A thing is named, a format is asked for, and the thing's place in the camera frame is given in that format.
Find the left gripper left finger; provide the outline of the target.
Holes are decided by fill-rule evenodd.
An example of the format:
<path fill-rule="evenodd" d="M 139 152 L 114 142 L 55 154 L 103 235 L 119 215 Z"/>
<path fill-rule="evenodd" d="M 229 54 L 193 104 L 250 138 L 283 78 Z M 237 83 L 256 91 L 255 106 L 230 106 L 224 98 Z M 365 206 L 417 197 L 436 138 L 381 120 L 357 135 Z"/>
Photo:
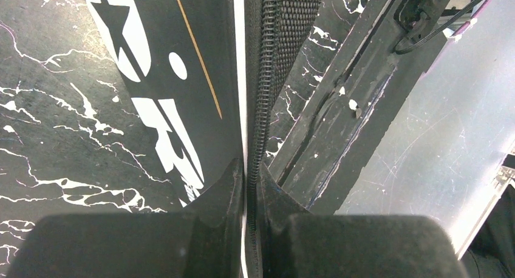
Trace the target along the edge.
<path fill-rule="evenodd" d="M 243 164 L 168 213 L 41 219 L 8 277 L 240 277 Z"/>

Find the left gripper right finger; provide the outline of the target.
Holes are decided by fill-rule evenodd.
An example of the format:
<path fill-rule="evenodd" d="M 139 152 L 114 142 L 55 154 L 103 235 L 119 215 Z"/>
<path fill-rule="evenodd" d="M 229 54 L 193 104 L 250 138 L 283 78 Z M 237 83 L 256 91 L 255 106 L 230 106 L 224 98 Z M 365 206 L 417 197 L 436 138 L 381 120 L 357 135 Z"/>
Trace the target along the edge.
<path fill-rule="evenodd" d="M 417 215 L 319 215 L 257 179 L 262 277 L 466 277 L 444 230 Z"/>

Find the black racket bag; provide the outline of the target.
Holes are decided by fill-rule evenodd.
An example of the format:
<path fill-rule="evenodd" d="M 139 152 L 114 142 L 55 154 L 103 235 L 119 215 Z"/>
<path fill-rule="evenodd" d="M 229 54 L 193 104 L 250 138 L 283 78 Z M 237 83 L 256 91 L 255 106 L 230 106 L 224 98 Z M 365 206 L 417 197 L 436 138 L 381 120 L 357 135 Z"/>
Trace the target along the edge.
<path fill-rule="evenodd" d="M 260 271 L 270 114 L 322 0 L 86 0 L 179 212 L 160 218 L 182 277 Z"/>

